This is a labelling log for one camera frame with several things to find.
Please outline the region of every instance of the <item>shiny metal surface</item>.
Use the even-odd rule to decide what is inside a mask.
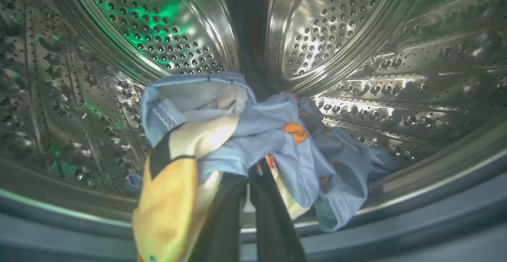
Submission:
[[[505,114],[507,0],[0,2],[0,195],[38,208],[130,227],[125,175],[150,151],[139,98],[171,74],[313,96],[326,124],[410,165],[359,216],[484,179],[507,146],[487,124]]]

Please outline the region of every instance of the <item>blue fabric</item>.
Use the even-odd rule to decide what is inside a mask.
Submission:
[[[219,98],[231,86],[244,92],[235,90],[233,107],[220,108]],[[238,73],[170,76],[147,87],[141,99],[141,120],[152,146],[182,123],[226,113],[239,114],[238,126],[226,143],[198,160],[199,184],[214,171],[248,176],[248,168],[271,154],[295,201],[304,208],[315,204],[322,231],[344,226],[366,200],[368,182],[398,170],[384,151],[324,125],[310,98],[297,102],[292,94],[279,94],[257,103]],[[296,145],[282,130],[290,121],[311,136]],[[319,178],[327,176],[328,183],[320,189]],[[126,185],[129,192],[139,192],[142,177],[131,174]]]

